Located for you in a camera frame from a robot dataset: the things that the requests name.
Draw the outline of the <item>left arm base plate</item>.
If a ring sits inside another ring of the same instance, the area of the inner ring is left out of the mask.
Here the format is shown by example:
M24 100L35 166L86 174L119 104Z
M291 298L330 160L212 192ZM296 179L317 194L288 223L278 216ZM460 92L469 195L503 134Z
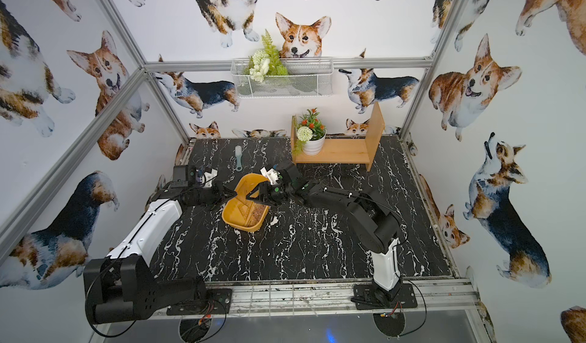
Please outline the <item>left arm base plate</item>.
M188 300L166 310L168 316L187 316L204 314L228 314L233 297L233 290L228 288L211 289L203 299Z

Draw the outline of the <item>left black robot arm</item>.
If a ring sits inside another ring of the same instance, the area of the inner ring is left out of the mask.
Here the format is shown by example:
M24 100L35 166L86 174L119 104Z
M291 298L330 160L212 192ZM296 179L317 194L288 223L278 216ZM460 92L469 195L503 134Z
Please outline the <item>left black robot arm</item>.
M148 320L157 310L181 303L207 305L202 277L158 281L150 261L169 229L189 207L221 207L236 191L211 187L167 187L155 193L130 234L83 272L85 315L92 325Z

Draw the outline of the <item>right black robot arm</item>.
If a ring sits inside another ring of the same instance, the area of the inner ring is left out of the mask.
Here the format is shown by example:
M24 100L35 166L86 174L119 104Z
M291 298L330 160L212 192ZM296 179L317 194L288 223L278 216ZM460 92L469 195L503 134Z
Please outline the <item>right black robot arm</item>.
M364 191L327 187L312 181L256 185L246 198L266 206L280 206L290 200L309 208L320 208L344 217L372 258L374 273L369 295L354 302L372 307L390 307L401 290L398 268L400 225L391 207L371 188Z

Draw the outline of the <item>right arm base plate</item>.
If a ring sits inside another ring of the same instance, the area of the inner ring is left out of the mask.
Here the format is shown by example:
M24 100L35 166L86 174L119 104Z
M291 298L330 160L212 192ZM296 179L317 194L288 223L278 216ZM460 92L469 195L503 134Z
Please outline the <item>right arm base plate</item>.
M409 283L398 283L390 291L374 284L356 284L350 299L358 310L416 308L418 301L414 287Z

